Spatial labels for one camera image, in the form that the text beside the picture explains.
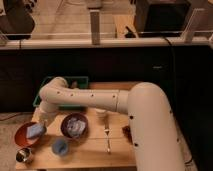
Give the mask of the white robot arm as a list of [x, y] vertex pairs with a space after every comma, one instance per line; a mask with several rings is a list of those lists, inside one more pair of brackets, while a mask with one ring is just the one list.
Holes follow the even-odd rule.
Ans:
[[165, 92], [141, 82], [129, 90], [70, 89], [55, 77], [39, 91], [39, 111], [55, 115], [61, 104], [74, 104], [126, 114], [137, 171], [185, 171], [173, 111]]

